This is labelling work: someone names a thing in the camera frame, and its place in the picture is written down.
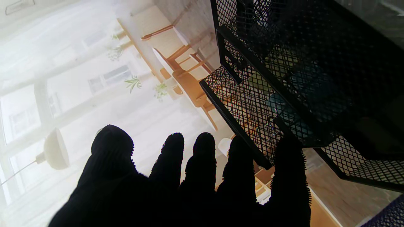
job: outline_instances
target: mesh basket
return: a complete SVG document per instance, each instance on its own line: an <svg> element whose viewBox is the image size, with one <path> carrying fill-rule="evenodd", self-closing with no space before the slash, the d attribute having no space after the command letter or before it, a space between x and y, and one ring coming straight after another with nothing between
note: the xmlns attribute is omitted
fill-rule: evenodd
<svg viewBox="0 0 404 227"><path fill-rule="evenodd" d="M295 112L298 126L292 126L281 115L306 147L332 142L360 118L373 116L402 94L402 50L378 33L373 36L358 29L357 18L351 20L352 15L330 7L329 2L216 2L217 26L230 30L315 119L307 121ZM225 39L224 46L225 61L235 73L252 76L249 59L238 53L233 42ZM320 124L322 130L315 131L313 124Z"/></svg>
<svg viewBox="0 0 404 227"><path fill-rule="evenodd" d="M240 77L245 80L238 84L223 67L220 67L206 77L204 82L235 118L243 133L252 139L264 157L273 164L275 145L283 136L278 126L274 124L277 113L267 105L268 94L274 91L271 91L268 83L258 75L256 83L260 89L255 88L247 80L247 75L241 74Z"/></svg>
<svg viewBox="0 0 404 227"><path fill-rule="evenodd" d="M400 195L361 227L404 226L404 195Z"/></svg>
<svg viewBox="0 0 404 227"><path fill-rule="evenodd" d="M347 133L404 103L402 49L331 0L211 3L222 67L201 86L258 158L272 164L293 134L340 178L404 191L404 159L371 156Z"/></svg>

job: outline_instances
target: lamp cord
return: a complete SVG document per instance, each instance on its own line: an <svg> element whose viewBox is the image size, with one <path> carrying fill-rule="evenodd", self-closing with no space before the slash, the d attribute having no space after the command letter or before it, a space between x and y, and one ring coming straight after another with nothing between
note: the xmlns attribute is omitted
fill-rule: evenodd
<svg viewBox="0 0 404 227"><path fill-rule="evenodd" d="M33 164L35 161L29 163L27 166L25 166L24 168L20 169L19 171L17 171L15 174L13 174L11 177L9 177L7 180L5 180L4 182L1 183L1 185L3 185L4 183L6 183L8 180L10 180L11 178L13 178L15 175L17 175L17 173L21 172L23 169L29 167L31 164Z"/></svg>

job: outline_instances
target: gloved hand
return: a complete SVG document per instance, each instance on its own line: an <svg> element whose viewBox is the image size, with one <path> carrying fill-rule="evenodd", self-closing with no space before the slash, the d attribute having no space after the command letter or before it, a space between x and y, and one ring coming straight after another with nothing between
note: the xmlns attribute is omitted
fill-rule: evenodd
<svg viewBox="0 0 404 227"><path fill-rule="evenodd" d="M309 226L305 160L295 138L285 137L278 143L275 165L279 169L272 197L264 206L257 203L253 158L240 137L231 142L217 192L211 134L205 132L196 139L182 183L184 138L180 133L166 139L149 178L136 171L130 160L132 149L133 142L123 130L106 126L94 140L77 188L49 226L132 225L137 221L218 225L257 220L268 226Z"/></svg>

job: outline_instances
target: hanging plant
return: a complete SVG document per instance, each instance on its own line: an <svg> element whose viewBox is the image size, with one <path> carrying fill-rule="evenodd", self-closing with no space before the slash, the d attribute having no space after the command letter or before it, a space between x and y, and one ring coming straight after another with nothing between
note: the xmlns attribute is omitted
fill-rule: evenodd
<svg viewBox="0 0 404 227"><path fill-rule="evenodd" d="M156 91L156 94L154 97L156 97L160 102L163 101L163 97L166 96L167 93L167 85L165 83L158 84L154 87L154 90Z"/></svg>
<svg viewBox="0 0 404 227"><path fill-rule="evenodd" d="M134 87L137 87L137 88L142 87L142 83L140 82L139 78L137 78L137 76L133 76L133 75L132 75L131 79L125 80L125 83L128 83L128 86L126 86L127 88L130 87L129 93L132 93L132 90L134 89Z"/></svg>
<svg viewBox="0 0 404 227"><path fill-rule="evenodd" d="M113 35L111 36L111 39L112 39L112 40L119 40L119 37L118 37L116 34L113 34Z"/></svg>
<svg viewBox="0 0 404 227"><path fill-rule="evenodd" d="M120 46L116 46L113 48L108 48L108 58L111 61L119 61L119 58L122 56L124 50Z"/></svg>

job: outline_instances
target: wooden floor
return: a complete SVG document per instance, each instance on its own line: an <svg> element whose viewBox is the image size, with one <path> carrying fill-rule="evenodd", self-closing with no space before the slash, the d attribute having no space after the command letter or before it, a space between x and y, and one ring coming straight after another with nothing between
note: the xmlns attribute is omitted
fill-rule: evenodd
<svg viewBox="0 0 404 227"><path fill-rule="evenodd" d="M155 0L155 4L174 22L177 30L188 41L205 37L193 45L203 56L217 51L212 12L209 0ZM209 60L216 69L220 66L216 53ZM305 150L307 181L321 202L343 227L354 227L373 217L400 193L341 180L312 149Z"/></svg>

